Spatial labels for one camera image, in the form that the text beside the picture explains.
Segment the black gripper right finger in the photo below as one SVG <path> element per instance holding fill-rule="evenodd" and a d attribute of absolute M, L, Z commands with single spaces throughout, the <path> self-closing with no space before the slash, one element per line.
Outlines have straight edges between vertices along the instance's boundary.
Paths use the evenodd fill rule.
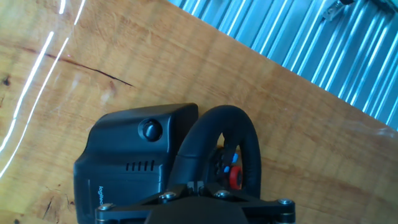
<path fill-rule="evenodd" d="M 214 200 L 210 220 L 229 223 L 294 223 L 295 202 L 288 198 L 265 201 L 243 190 L 227 189 L 218 183 L 201 184 L 198 196 Z"/>

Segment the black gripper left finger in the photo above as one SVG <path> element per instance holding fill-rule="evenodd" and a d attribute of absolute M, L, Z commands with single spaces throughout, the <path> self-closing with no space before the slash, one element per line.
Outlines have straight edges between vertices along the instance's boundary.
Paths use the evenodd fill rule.
<path fill-rule="evenodd" d="M 153 209 L 197 193 L 197 183 L 177 184 L 139 202 L 120 206 L 114 203 L 100 205 L 95 210 L 96 224 L 145 223 Z"/>

